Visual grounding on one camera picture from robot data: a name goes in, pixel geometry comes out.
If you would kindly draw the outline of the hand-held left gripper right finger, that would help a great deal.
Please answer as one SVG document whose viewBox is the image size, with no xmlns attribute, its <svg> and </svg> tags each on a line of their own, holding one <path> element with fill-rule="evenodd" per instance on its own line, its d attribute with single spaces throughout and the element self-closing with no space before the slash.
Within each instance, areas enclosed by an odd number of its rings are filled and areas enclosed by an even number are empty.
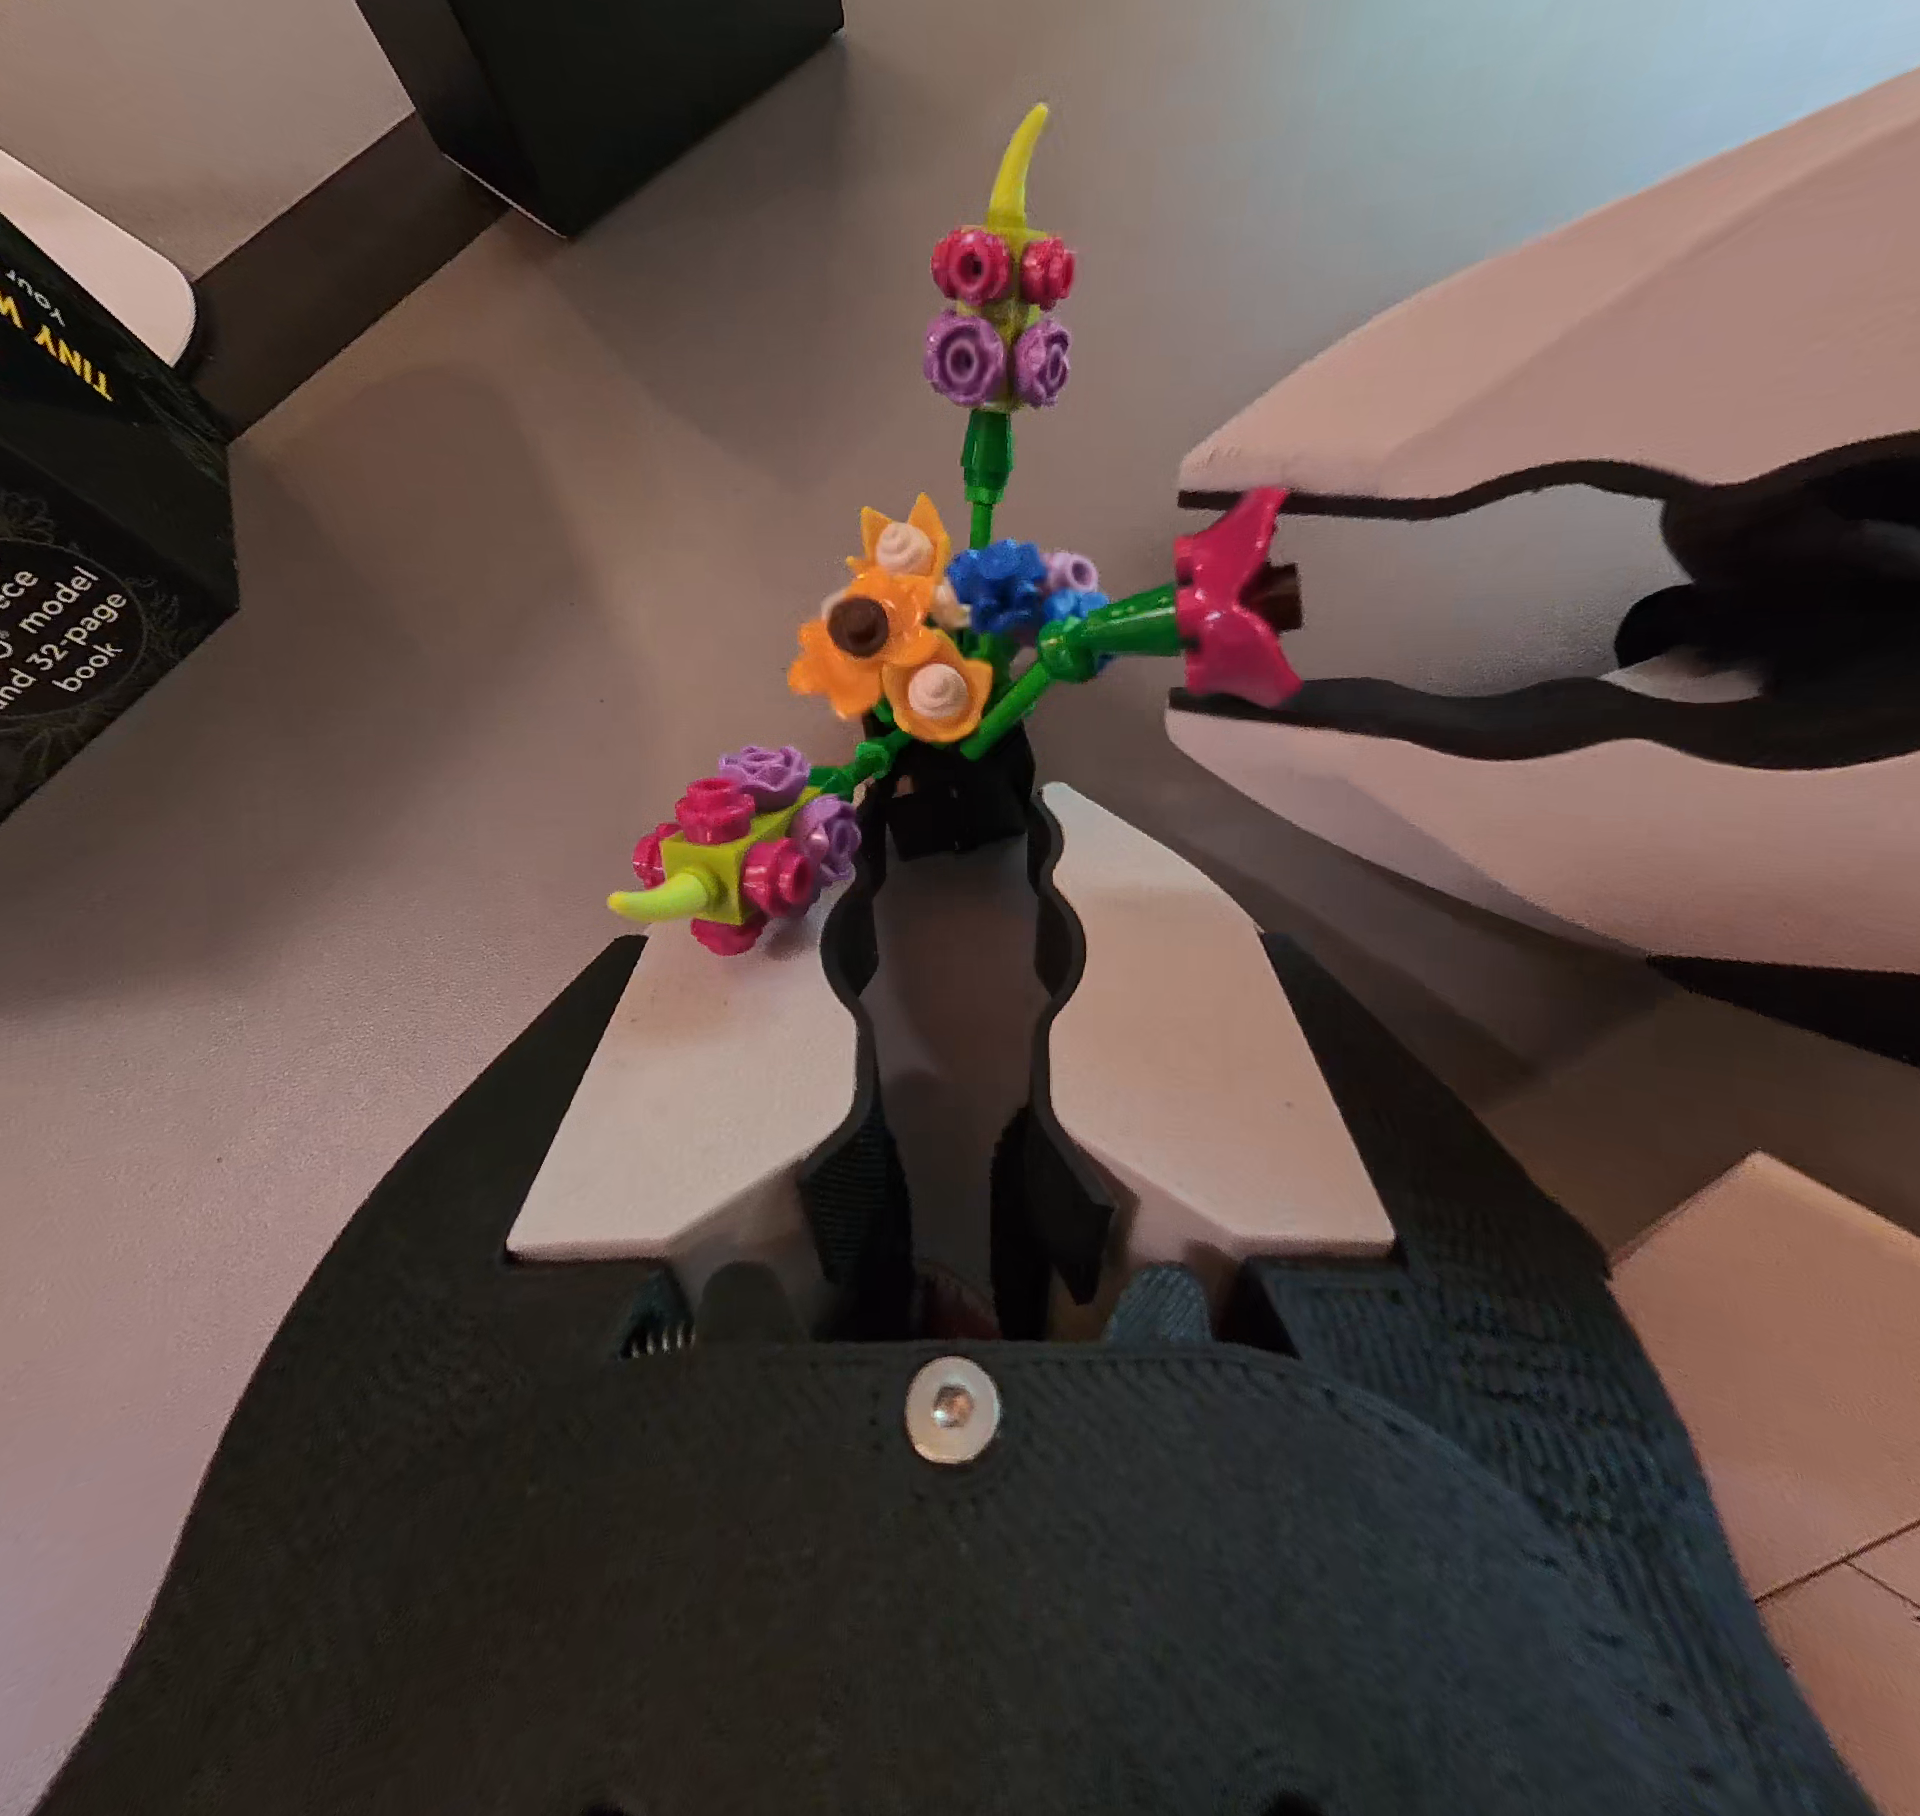
<svg viewBox="0 0 1920 1816">
<path fill-rule="evenodd" d="M 1256 921 L 1069 785 L 1034 816 L 1047 992 L 1028 1096 L 1028 1224 L 1107 1304 L 1181 1266 L 1221 1304 L 1249 1259 L 1373 1261 L 1394 1228 Z"/>
</svg>

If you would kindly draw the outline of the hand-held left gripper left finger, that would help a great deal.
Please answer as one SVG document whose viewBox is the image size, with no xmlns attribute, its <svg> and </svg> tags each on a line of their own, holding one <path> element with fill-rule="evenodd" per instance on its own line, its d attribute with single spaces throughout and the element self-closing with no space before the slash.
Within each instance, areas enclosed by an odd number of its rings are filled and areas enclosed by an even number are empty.
<svg viewBox="0 0 1920 1816">
<path fill-rule="evenodd" d="M 721 958 L 649 933 L 509 1228 L 526 1263 L 638 1259 L 689 1307 L 769 1270 L 810 1333 L 842 1319 L 876 1222 L 871 1035 L 822 938 L 777 924 Z"/>
</svg>

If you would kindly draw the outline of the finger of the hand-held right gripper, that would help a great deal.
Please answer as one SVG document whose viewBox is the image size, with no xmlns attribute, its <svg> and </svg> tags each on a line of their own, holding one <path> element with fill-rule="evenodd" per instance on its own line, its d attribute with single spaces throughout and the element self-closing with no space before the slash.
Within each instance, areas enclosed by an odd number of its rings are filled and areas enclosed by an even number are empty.
<svg viewBox="0 0 1920 1816">
<path fill-rule="evenodd" d="M 1643 738 L 1480 757 L 1169 699 L 1279 820 L 1428 888 L 1641 955 L 1916 973 L 1916 751 L 1823 769 Z"/>
<path fill-rule="evenodd" d="M 1572 484 L 1765 494 L 1916 459 L 1917 76 L 1430 285 L 1193 445 L 1181 506 L 1427 521 Z"/>
</svg>

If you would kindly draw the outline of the magenta lego flower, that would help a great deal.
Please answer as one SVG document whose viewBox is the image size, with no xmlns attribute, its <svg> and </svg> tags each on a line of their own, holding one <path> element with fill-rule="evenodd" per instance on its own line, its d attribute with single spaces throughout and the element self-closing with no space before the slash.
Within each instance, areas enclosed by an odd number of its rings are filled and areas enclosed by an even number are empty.
<svg viewBox="0 0 1920 1816">
<path fill-rule="evenodd" d="M 1210 524 L 1173 541 L 1173 618 L 1184 696 L 1276 710 L 1303 690 L 1284 633 L 1303 627 L 1295 563 L 1274 561 L 1284 487 L 1243 494 Z"/>
</svg>

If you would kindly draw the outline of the lego flower bouquet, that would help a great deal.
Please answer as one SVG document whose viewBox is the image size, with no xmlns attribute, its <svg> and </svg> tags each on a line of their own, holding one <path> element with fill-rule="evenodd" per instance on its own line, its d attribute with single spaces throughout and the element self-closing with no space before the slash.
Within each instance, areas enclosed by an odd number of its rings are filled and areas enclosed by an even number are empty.
<svg viewBox="0 0 1920 1816">
<path fill-rule="evenodd" d="M 847 579 L 797 633 L 788 686 L 861 726 L 841 763 L 799 746 L 748 744 L 689 783 L 633 846 L 633 885 L 608 913 L 635 926 L 684 922 L 707 951 L 748 954 L 850 881 L 861 849 L 857 801 L 911 748 L 984 752 L 1019 718 L 1013 667 L 1050 623 L 1105 607 L 1085 557 L 996 533 L 1021 413 L 1053 407 L 1071 374 L 1062 319 L 1074 254 L 1028 214 L 1028 172 L 1047 107 L 1017 125 L 980 220 L 932 247 L 940 300 L 923 371 L 965 416 L 959 473 L 965 529 L 954 535 L 930 495 L 904 515 L 860 515 Z"/>
</svg>

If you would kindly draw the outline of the lego instruction booklet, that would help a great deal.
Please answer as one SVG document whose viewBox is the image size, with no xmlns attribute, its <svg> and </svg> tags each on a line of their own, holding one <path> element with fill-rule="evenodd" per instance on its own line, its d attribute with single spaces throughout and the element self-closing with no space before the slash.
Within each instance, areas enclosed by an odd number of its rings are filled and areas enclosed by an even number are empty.
<svg viewBox="0 0 1920 1816">
<path fill-rule="evenodd" d="M 1917 1810 L 1917 1243 L 1751 1155 L 1612 1292 L 1773 1650 L 1880 1812 Z"/>
</svg>

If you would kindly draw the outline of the black lego set box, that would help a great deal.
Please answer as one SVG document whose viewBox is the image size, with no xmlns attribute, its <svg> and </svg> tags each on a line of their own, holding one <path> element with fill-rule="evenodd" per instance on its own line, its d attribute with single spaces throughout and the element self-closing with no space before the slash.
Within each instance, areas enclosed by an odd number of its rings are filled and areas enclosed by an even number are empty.
<svg viewBox="0 0 1920 1816">
<path fill-rule="evenodd" d="M 239 607 L 188 279 L 1 157 L 1 813 Z"/>
</svg>

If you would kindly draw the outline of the large black block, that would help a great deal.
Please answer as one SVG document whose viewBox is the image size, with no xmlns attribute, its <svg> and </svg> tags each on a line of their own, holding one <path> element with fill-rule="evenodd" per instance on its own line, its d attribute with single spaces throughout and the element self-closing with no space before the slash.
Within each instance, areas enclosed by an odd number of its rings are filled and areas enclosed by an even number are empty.
<svg viewBox="0 0 1920 1816">
<path fill-rule="evenodd" d="M 353 0 L 434 147 L 575 239 L 782 81 L 842 0 Z"/>
</svg>

